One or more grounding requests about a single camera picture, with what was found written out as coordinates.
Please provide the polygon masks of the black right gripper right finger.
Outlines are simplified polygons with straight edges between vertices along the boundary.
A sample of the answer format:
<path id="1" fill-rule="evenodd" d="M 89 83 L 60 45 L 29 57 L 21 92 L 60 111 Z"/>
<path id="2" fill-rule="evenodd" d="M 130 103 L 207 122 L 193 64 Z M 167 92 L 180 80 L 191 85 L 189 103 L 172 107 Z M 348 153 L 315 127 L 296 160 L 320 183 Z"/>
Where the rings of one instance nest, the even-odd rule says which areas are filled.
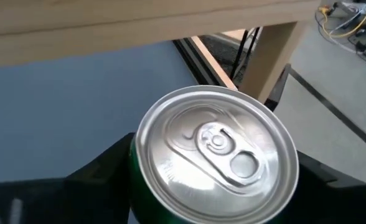
<path id="1" fill-rule="evenodd" d="M 298 186 L 272 223 L 355 223 L 366 219 L 365 182 L 302 152 L 298 156 Z"/>

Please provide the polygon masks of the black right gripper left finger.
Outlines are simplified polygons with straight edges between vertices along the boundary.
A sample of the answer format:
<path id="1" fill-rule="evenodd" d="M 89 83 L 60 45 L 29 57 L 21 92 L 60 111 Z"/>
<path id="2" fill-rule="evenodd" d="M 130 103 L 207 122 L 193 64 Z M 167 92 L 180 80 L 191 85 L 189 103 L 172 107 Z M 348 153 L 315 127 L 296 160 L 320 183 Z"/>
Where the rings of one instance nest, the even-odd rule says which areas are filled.
<path id="1" fill-rule="evenodd" d="M 127 223 L 128 133 L 65 179 L 65 223 Z"/>

